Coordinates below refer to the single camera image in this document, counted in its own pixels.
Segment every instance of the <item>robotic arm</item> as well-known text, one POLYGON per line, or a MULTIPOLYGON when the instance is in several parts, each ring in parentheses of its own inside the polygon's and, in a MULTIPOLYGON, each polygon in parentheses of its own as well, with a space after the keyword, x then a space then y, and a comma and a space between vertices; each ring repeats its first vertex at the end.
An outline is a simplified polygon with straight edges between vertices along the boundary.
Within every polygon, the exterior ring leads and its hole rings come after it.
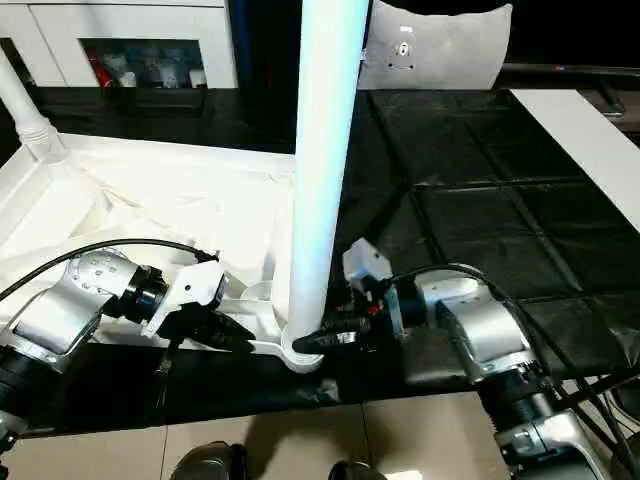
POLYGON ((356 308, 329 329, 296 340, 294 349, 367 348, 380 335, 401 341, 404 325, 417 315, 450 332, 513 478, 611 478, 575 413, 555 411, 553 385, 525 331, 488 285, 442 269, 416 275, 399 291, 388 282, 389 262, 364 239, 345 252, 343 266, 356 308))
POLYGON ((191 338, 213 348, 251 351, 253 334, 216 312, 227 278, 217 260, 181 268, 173 283, 116 250, 71 259, 61 279, 35 295, 0 333, 0 453, 50 401, 102 315, 125 317, 179 345, 191 338))

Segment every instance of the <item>black cable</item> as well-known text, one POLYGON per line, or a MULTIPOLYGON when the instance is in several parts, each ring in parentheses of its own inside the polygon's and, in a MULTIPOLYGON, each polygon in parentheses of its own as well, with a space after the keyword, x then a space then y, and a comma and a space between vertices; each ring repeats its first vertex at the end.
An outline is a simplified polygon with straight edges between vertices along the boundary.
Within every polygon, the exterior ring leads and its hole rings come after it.
POLYGON ((11 295, 13 292, 23 287, 31 280, 36 278, 38 275, 46 272, 50 268, 59 265, 62 262, 66 262, 67 260, 71 260, 73 257, 78 255, 82 255, 83 253, 91 252, 93 250, 99 250, 101 248, 107 247, 115 247, 117 245, 158 245, 160 247, 168 247, 174 248, 176 250, 182 250, 184 252, 192 253, 198 262, 204 262, 208 260, 218 260, 217 255, 211 255, 203 250, 192 247, 190 245, 185 245, 183 243, 172 242, 169 240, 159 240, 156 238, 119 238, 116 240, 105 240, 104 242, 92 243, 91 245, 86 245, 84 247, 76 248, 75 250, 71 250, 70 252, 64 253, 59 257, 56 257, 52 260, 49 260, 47 263, 39 266, 35 270, 32 270, 20 280, 16 281, 9 287, 5 288, 0 293, 0 302, 11 295))
POLYGON ((600 400, 600 397, 598 397, 598 395, 593 390, 591 385, 589 385, 589 382, 587 382, 585 378, 582 375, 580 375, 577 367, 573 364, 571 359, 564 353, 564 351, 558 346, 558 344, 553 340, 553 338, 551 338, 549 333, 542 327, 542 325, 540 325, 538 321, 535 318, 533 318, 533 316, 529 312, 527 312, 518 302, 516 302, 513 298, 511 298, 511 296, 505 290, 500 288, 495 282, 490 280, 488 277, 486 277, 483 273, 476 270, 475 268, 471 268, 471 267, 468 267, 465 265, 459 265, 459 264, 447 264, 447 265, 431 265, 427 267, 417 268, 407 273, 395 275, 394 277, 391 277, 385 280, 385 283, 387 285, 392 285, 405 278, 414 277, 421 273, 432 272, 434 270, 449 270, 453 272, 460 272, 468 275, 474 280, 483 282, 491 290, 493 290, 498 294, 498 296, 505 303, 505 306, 511 311, 512 314, 516 316, 517 319, 520 319, 521 321, 522 320, 526 321, 527 325, 532 327, 536 331, 536 333, 542 338, 544 343, 565 365, 566 369, 569 372, 569 375, 576 381, 576 383, 578 384, 578 387, 585 392, 587 399, 596 407, 598 412, 600 412, 600 415, 602 415, 602 418, 607 423, 607 426, 611 430, 611 433, 613 434, 616 441, 618 442, 618 446, 620 447, 622 453, 624 454, 623 456, 626 457, 627 459, 627 461, 625 462, 622 460, 622 456, 621 456, 620 458, 621 462, 624 464, 628 464, 629 473, 631 474, 631 477, 633 478, 633 480, 640 480, 640 469, 638 468, 638 464, 635 460, 635 456, 633 455, 633 452, 629 447, 629 443, 627 442, 626 437, 620 430, 620 427, 618 426, 618 422, 615 420, 615 418, 612 415, 609 414, 609 412, 603 405, 602 401, 600 400))
POLYGON ((602 394, 602 398, 604 399, 604 404, 607 407, 607 410, 609 410, 609 413, 611 414, 611 416, 616 419, 616 421, 618 422, 618 425, 626 428, 631 433, 631 435, 634 435, 636 432, 633 430, 633 428, 631 428, 629 425, 624 423, 622 420, 620 420, 618 417, 615 416, 615 413, 613 413, 613 407, 611 406, 609 397, 607 397, 607 392, 604 392, 602 394))

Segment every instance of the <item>glass cabinet door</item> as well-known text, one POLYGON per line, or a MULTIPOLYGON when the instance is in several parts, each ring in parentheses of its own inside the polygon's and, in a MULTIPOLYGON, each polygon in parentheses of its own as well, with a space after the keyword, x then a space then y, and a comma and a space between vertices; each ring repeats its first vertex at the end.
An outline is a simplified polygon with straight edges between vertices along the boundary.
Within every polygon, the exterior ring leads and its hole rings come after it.
POLYGON ((196 40, 83 38, 80 44, 101 87, 207 87, 196 40))

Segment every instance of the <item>white cabinet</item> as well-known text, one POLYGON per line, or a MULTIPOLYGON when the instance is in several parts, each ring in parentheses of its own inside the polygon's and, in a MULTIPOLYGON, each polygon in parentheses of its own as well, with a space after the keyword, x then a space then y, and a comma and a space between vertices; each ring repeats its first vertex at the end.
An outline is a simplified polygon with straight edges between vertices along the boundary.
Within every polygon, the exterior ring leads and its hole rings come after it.
POLYGON ((237 85, 225 8, 87 4, 29 8, 68 86, 98 86, 83 46, 89 39, 195 41, 207 86, 237 85))
POLYGON ((0 38, 11 40, 37 85, 66 85, 28 6, 0 5, 0 38))

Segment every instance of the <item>red component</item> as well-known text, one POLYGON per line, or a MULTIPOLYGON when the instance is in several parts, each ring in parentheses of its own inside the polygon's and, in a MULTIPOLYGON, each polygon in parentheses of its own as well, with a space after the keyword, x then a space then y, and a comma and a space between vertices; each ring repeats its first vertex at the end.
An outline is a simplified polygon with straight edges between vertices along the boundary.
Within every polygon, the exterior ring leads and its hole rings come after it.
POLYGON ((93 68, 93 73, 96 74, 98 85, 100 85, 101 87, 114 87, 115 83, 113 81, 113 78, 104 67, 104 65, 102 65, 102 63, 100 62, 98 53, 93 48, 87 48, 86 53, 87 58, 89 59, 89 63, 91 64, 91 68, 93 68))
POLYGON ((367 308, 367 313, 371 316, 374 316, 376 313, 380 311, 380 307, 378 305, 371 305, 367 308))

